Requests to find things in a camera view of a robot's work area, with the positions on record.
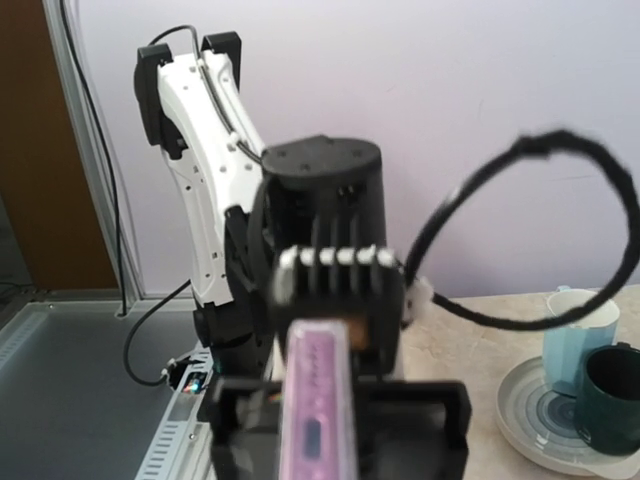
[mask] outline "gray tabletop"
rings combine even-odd
[[[169,401],[170,389],[138,386],[123,370],[138,315],[77,305],[47,312],[0,370],[3,480],[133,479]],[[159,312],[134,341],[134,369],[157,378],[195,342],[190,312]]]

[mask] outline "looped black cable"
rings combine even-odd
[[[640,207],[630,173],[622,167],[609,151],[600,143],[580,137],[566,130],[549,132],[535,137],[522,137],[513,146],[486,163],[469,177],[461,187],[454,190],[429,218],[414,241],[405,263],[405,282],[411,286],[418,268],[436,236],[455,211],[480,187],[507,167],[529,159],[548,160],[556,153],[571,153],[585,156],[603,172],[616,191],[627,214],[629,239],[622,262],[605,287],[584,305],[572,308],[558,317],[545,317],[523,322],[507,318],[493,317],[474,312],[435,293],[433,303],[459,317],[485,327],[514,331],[538,331],[560,327],[575,322],[600,308],[625,285],[640,261]]]

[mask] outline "light blue mug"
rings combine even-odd
[[[589,290],[558,287],[547,299],[547,308],[557,317],[593,296],[595,292]],[[613,344],[618,318],[620,309],[613,300],[608,300],[579,322],[545,332],[542,363],[547,383],[553,391],[576,396],[584,358],[596,348]]]

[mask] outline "dark green mug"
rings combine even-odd
[[[574,423],[598,452],[628,455],[640,449],[640,350],[618,343],[586,356]]]

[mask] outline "door frame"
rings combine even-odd
[[[107,161],[104,150],[98,141],[96,125],[90,114],[87,99],[82,90],[82,84],[75,69],[71,53],[62,24],[62,12],[58,0],[42,0],[53,45],[53,52],[58,65],[58,73],[62,82],[62,90],[67,103],[71,125],[75,134],[76,143],[82,166],[87,178],[89,191],[98,217],[98,223],[105,240],[109,259],[113,266],[113,271],[118,271],[118,261],[116,258],[116,238],[115,211],[113,208],[113,196],[109,181]],[[67,1],[67,12],[71,12],[70,2]],[[126,192],[119,184],[120,208],[127,204]],[[141,288],[140,278],[136,272],[135,264],[131,254],[131,249],[123,234],[122,240],[122,260],[124,269],[124,287],[127,293],[127,301],[130,304],[144,298]]]

